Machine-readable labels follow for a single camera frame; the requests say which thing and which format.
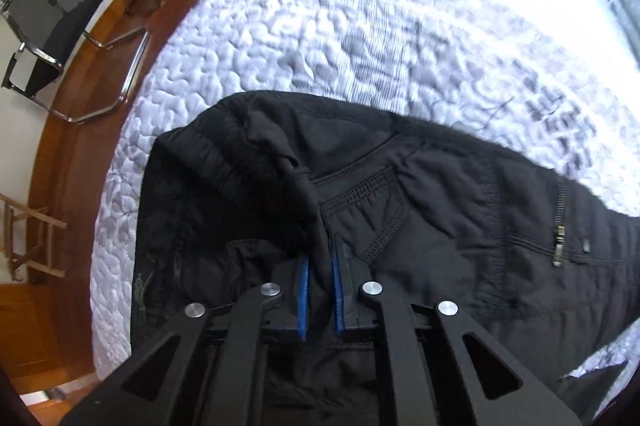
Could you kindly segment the black pants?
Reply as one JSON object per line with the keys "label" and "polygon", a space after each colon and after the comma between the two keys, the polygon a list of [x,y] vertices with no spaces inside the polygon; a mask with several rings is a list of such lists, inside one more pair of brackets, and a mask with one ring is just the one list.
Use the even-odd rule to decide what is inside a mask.
{"label": "black pants", "polygon": [[452,128],[303,94],[237,94],[161,134],[138,210],[131,344],[310,268],[309,336],[274,348],[268,425],[381,425],[373,350],[333,330],[332,247],[410,302],[456,302],[590,423],[618,376],[570,372],[639,316],[639,223]]}

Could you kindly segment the wooden folding rack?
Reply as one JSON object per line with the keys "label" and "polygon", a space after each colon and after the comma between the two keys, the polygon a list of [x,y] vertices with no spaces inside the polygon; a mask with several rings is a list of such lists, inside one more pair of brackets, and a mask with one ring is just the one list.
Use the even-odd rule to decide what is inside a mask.
{"label": "wooden folding rack", "polygon": [[54,265],[54,239],[66,229],[47,206],[33,209],[1,194],[1,253],[10,280],[26,282],[29,270],[64,279],[66,272]]}

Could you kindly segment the black chrome cantilever chair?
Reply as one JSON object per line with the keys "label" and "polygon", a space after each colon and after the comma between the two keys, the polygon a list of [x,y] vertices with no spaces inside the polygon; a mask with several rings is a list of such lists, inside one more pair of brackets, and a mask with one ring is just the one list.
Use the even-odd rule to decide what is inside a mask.
{"label": "black chrome cantilever chair", "polygon": [[[151,34],[146,27],[141,26],[107,42],[94,38],[89,32],[88,24],[103,1],[1,0],[1,16],[18,39],[18,47],[6,66],[1,87],[73,124],[82,124],[107,115],[128,101],[138,84]],[[74,48],[83,38],[101,50],[110,50],[131,38],[137,38],[139,43],[114,102],[80,116],[71,116],[45,105],[37,95],[43,88],[62,79]]]}

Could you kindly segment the white quilted bed mattress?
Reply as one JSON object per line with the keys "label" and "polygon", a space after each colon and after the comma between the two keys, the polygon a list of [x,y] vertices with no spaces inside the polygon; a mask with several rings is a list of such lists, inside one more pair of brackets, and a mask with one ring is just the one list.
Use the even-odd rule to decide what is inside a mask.
{"label": "white quilted bed mattress", "polygon": [[[131,301],[155,140],[253,92],[452,128],[639,222],[639,62],[610,0],[199,0],[146,75],[105,176],[90,275],[100,380],[146,342],[131,344]],[[570,377],[601,368],[618,376],[592,421],[578,420],[637,424],[639,316]]]}

